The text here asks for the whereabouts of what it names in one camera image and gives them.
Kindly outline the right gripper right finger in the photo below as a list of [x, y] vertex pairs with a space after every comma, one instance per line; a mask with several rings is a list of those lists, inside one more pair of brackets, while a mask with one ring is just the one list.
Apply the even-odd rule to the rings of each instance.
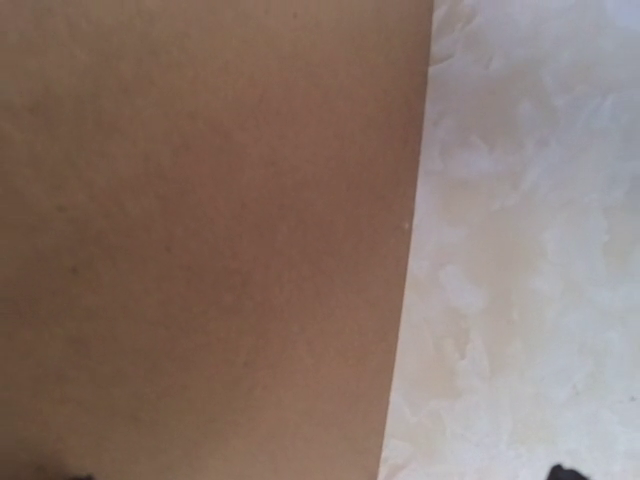
[[549, 470], [549, 480], [583, 480], [583, 474], [575, 469], [556, 464]]

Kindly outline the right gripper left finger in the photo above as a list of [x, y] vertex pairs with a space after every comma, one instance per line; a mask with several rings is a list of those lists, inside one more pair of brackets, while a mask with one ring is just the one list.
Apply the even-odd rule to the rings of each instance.
[[40, 480], [95, 480], [91, 473], [71, 474], [61, 471], [42, 471], [39, 473]]

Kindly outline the brown backing board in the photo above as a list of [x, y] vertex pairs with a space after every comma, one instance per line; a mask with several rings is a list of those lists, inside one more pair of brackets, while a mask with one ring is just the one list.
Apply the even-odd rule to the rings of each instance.
[[1, 5], [1, 475], [373, 479], [429, 1]]

